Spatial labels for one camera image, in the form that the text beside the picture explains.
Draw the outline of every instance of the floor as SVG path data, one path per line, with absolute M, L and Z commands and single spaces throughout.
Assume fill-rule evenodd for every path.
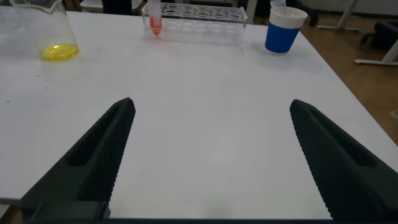
M 321 14 L 318 24 L 335 26 L 340 17 Z M 352 16 L 347 27 L 357 27 L 359 33 L 320 30 L 310 27 L 306 21 L 301 32 L 398 145 L 398 119 L 391 116 L 392 110 L 398 111 L 398 67 L 354 63 L 354 59 L 381 60 L 386 54 L 370 47 L 359 47 L 363 34 L 373 32 L 377 21 L 380 19 Z M 267 19 L 257 17 L 254 22 L 267 24 Z

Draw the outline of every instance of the black chair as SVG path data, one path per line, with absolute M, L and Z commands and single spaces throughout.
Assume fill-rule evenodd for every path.
M 131 0 L 102 0 L 104 13 L 131 15 Z

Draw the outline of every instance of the yellow liquid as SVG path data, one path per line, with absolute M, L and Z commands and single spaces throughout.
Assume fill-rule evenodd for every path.
M 66 60 L 74 57 L 78 52 L 79 48 L 74 44 L 60 44 L 47 47 L 40 54 L 45 60 Z

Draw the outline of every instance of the paper cup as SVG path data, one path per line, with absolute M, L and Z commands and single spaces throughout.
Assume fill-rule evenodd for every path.
M 266 49 L 286 53 L 303 26 L 307 13 L 293 7 L 273 7 L 269 17 Z

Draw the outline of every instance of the white table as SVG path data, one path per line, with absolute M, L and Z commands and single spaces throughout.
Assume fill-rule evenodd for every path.
M 140 17 L 68 16 L 76 59 L 44 62 L 12 43 L 0 51 L 1 198 L 22 197 L 127 96 L 137 113 L 115 217 L 330 218 L 290 118 L 297 98 L 398 170 L 396 145 L 301 33 L 275 56 L 266 26 L 247 26 L 242 52 L 146 42 Z

